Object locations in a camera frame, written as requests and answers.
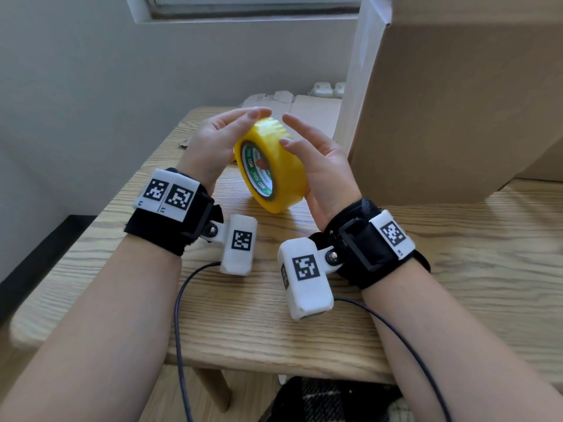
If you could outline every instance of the yellow tape roll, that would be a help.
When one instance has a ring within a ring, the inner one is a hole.
[[[303,164],[281,147],[278,142],[281,138],[292,139],[292,136],[278,120],[264,118],[235,145],[236,163],[244,182],[256,201],[270,213],[282,212],[299,203],[307,189]]]

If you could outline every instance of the finger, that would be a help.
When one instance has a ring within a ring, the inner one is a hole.
[[[209,122],[216,126],[216,129],[222,129],[223,127],[231,124],[236,119],[239,119],[244,114],[251,110],[259,110],[260,114],[258,115],[259,118],[265,118],[271,115],[272,110],[271,108],[266,107],[251,107],[251,108],[237,108],[235,110],[227,111],[226,113],[221,113],[211,117]]]
[[[271,112],[270,108],[251,109],[232,123],[223,127],[219,130],[219,133],[221,133],[229,146],[234,146],[236,141],[247,134],[258,120],[268,117]]]
[[[280,145],[286,151],[297,156],[305,166],[305,171],[313,171],[318,169],[322,162],[325,161],[322,155],[313,144],[306,139],[280,139]]]
[[[327,155],[336,147],[336,144],[327,135],[316,127],[300,120],[298,117],[290,113],[285,113],[282,117],[283,122],[311,142],[322,155]]]

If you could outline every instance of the wooden table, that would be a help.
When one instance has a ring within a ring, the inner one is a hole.
[[[39,347],[45,341],[124,236],[131,203],[151,172],[175,165],[184,151],[179,142],[201,120],[227,109],[196,109],[175,128],[16,312],[16,343]],[[284,240],[316,231],[305,202],[281,214],[265,212],[235,166],[225,170],[214,198],[226,216],[257,218],[255,260],[248,277],[213,269],[189,284],[180,307],[184,362],[392,383],[374,325],[360,309],[336,303],[318,317],[295,322],[289,316],[276,255]],[[513,181],[481,203],[390,209],[440,283],[561,390],[563,184]],[[220,260],[220,249],[199,241],[183,256],[179,284],[195,268]],[[360,298],[341,278],[331,285],[334,295]],[[167,361],[175,358],[171,335]]]

